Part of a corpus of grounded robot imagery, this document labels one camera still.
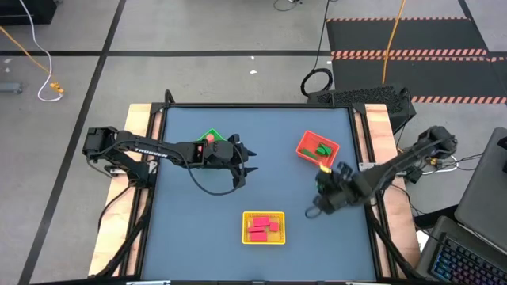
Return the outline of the yellow plastic basket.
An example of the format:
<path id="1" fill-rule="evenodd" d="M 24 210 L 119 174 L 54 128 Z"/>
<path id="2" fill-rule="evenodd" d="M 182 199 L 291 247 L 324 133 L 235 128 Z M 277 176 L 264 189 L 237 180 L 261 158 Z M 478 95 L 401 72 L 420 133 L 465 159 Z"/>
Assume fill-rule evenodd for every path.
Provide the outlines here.
<path id="1" fill-rule="evenodd" d="M 270 222 L 278 222 L 280 226 L 279 231 L 271 232 L 269 226 L 265 226 L 265 232 L 268 234 L 268 241 L 250 241 L 250 233 L 247 232 L 247 228 L 253 226 L 253 219 L 256 217 L 269 217 Z M 286 242 L 284 218 L 285 215 L 282 211 L 244 211 L 242 213 L 242 243 L 244 245 L 284 245 Z"/>

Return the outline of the black table frame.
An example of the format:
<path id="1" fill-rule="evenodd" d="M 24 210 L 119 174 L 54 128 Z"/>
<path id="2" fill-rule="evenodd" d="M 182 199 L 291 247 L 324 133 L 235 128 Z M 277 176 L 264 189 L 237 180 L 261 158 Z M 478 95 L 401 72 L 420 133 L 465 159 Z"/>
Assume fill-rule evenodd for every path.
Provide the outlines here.
<path id="1" fill-rule="evenodd" d="M 375 261 L 362 207 L 306 218 L 317 188 L 316 165 L 295 152 L 305 131 L 339 146 L 338 162 L 357 165 L 347 108 L 301 105 L 171 107 L 164 140 L 187 142 L 215 128 L 239 134 L 257 155 L 246 184 L 233 189 L 226 170 L 188 171 L 162 160 L 141 277 L 170 281 L 373 281 Z M 284 245 L 244 245 L 244 211 L 282 211 Z"/>

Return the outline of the grey closed laptop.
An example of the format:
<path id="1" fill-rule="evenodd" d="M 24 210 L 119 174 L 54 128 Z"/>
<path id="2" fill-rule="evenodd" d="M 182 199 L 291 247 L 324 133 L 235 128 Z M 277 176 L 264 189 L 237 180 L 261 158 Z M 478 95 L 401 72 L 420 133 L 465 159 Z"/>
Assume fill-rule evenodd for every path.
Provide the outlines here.
<path id="1" fill-rule="evenodd" d="M 507 252 L 507 128 L 494 129 L 455 217 Z"/>

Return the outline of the wooden side board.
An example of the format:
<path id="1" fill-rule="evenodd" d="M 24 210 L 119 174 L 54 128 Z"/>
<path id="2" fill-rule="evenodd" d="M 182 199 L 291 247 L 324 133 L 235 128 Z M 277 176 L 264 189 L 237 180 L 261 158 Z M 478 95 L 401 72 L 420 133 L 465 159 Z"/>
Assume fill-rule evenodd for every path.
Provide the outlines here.
<path id="1" fill-rule="evenodd" d="M 131 104 L 124 130 L 135 135 L 158 137 L 161 114 L 151 114 L 150 104 Z M 140 219 L 147 202 L 148 191 L 127 188 L 128 179 L 120 174 L 110 180 L 106 201 L 111 203 L 101 218 L 89 276 L 104 269 Z"/>
<path id="2" fill-rule="evenodd" d="M 395 138 L 387 107 L 366 104 L 355 112 L 356 133 L 362 162 L 386 162 L 397 155 Z M 420 249 L 409 197 L 403 179 L 397 177 L 383 196 L 384 212 L 391 240 L 412 267 L 420 258 Z"/>

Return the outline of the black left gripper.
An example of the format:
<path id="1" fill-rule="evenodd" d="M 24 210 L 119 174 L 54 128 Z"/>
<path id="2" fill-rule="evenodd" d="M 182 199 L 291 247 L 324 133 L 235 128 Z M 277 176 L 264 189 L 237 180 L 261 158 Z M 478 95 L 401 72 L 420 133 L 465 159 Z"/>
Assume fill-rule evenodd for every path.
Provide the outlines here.
<path id="1" fill-rule="evenodd" d="M 233 187 L 241 188 L 246 183 L 246 176 L 258 170 L 258 167 L 245 167 L 248 157 L 256 155 L 243 145 L 239 134 L 233 134 L 227 140 L 209 143 L 204 148 L 204 168 L 229 169 Z"/>

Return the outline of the green plastic basket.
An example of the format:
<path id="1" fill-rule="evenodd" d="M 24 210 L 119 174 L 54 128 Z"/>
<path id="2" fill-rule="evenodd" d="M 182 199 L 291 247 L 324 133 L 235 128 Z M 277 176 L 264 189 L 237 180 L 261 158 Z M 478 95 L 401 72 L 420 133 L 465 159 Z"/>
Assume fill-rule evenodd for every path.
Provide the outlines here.
<path id="1" fill-rule="evenodd" d="M 215 136 L 215 141 L 214 142 L 223 141 L 224 140 L 224 137 L 215 128 L 209 129 L 208 131 L 206 131 L 205 133 L 203 133 L 202 136 L 199 137 L 197 140 L 198 141 L 205 141 L 206 143 L 208 143 L 208 141 L 206 140 L 206 135 L 207 134 L 213 134 Z"/>

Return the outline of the laptop with backlit keyboard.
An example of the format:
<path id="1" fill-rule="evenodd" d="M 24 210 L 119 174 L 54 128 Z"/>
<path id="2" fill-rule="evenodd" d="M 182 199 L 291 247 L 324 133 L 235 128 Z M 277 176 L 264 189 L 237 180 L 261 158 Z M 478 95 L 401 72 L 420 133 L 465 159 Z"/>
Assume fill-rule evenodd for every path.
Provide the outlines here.
<path id="1" fill-rule="evenodd" d="M 464 285 L 507 285 L 507 255 L 442 216 L 416 267 L 427 279 Z"/>

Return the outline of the black mesh computer case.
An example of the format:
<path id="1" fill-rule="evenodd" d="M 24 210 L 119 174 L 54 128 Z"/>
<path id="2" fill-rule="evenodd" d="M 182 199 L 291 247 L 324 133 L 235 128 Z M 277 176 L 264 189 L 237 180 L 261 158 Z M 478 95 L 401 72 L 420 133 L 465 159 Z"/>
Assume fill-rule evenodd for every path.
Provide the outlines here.
<path id="1" fill-rule="evenodd" d="M 394 134 L 417 114 L 411 93 L 400 85 L 378 85 L 363 89 L 333 89 L 309 93 L 307 103 L 320 105 L 385 105 Z"/>

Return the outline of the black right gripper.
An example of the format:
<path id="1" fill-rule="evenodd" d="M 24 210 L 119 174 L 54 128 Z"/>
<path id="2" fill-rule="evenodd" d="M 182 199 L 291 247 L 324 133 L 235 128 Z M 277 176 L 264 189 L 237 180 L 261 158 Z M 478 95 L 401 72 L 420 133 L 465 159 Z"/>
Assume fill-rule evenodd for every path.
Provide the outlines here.
<path id="1" fill-rule="evenodd" d="M 332 173 L 324 173 L 320 169 L 315 177 L 318 195 L 314 205 L 327 215 L 343 207 L 352 206 L 356 202 L 353 190 L 353 170 L 344 162 L 339 162 Z"/>

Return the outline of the black box on floor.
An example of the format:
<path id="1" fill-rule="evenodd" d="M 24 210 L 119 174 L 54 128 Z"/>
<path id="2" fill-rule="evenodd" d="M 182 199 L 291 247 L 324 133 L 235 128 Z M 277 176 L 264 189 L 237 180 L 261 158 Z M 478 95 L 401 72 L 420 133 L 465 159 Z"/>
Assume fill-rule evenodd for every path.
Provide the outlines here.
<path id="1" fill-rule="evenodd" d="M 0 25 L 48 25 L 55 15 L 55 0 L 0 0 Z"/>

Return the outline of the black mat with striped edges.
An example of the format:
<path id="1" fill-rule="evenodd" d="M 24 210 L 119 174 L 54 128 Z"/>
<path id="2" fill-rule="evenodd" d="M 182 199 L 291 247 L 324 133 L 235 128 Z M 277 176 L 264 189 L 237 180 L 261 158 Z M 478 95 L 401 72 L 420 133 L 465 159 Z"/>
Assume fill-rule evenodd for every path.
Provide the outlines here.
<path id="1" fill-rule="evenodd" d="M 335 85 L 406 87 L 417 103 L 507 104 L 507 51 L 466 17 L 331 18 Z"/>

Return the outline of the orange plastic basket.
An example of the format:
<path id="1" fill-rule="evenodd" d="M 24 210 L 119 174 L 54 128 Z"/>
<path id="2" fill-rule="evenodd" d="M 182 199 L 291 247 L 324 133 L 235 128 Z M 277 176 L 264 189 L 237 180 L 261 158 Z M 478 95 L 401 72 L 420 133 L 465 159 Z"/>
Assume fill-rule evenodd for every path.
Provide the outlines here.
<path id="1" fill-rule="evenodd" d="M 329 147 L 332 148 L 332 154 L 330 156 L 320 156 L 315 153 L 315 150 L 319 147 L 319 144 L 323 143 Z M 312 158 L 309 158 L 308 156 L 301 154 L 300 151 L 302 149 L 308 149 L 312 153 L 316 154 L 318 156 L 318 160 L 314 160 Z M 335 161 L 335 158 L 337 157 L 337 154 L 339 152 L 340 146 L 332 141 L 329 140 L 321 135 L 318 135 L 312 131 L 305 131 L 303 134 L 303 137 L 299 141 L 298 146 L 296 147 L 296 153 L 297 155 L 302 158 L 303 160 L 306 160 L 310 163 L 313 163 L 317 166 L 324 165 L 328 168 L 330 168 Z"/>

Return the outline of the black diagonal frame strut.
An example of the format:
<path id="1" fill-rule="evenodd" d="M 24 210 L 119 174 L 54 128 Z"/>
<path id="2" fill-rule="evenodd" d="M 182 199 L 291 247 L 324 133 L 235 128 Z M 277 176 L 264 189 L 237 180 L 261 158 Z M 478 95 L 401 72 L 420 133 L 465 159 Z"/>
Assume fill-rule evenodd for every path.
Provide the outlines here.
<path id="1" fill-rule="evenodd" d="M 149 214 L 152 208 L 152 195 L 148 194 L 145 199 L 145 204 L 140 217 L 136 220 L 132 230 L 128 233 L 118 250 L 115 252 L 113 257 L 107 262 L 107 264 L 94 275 L 96 278 L 112 278 L 115 272 L 118 272 L 119 276 L 124 274 L 123 265 L 128 263 L 132 247 L 137 237 L 143 230 L 147 228 Z"/>
<path id="2" fill-rule="evenodd" d="M 389 229 L 385 229 L 380 220 L 375 216 L 373 209 L 375 205 L 370 203 L 366 207 L 366 217 L 368 222 L 372 225 L 376 235 L 382 241 L 386 250 L 387 265 L 392 278 L 399 278 L 398 270 L 401 270 L 403 275 L 409 280 L 421 279 L 422 276 L 416 272 L 413 266 L 402 255 L 395 243 L 391 240 Z"/>

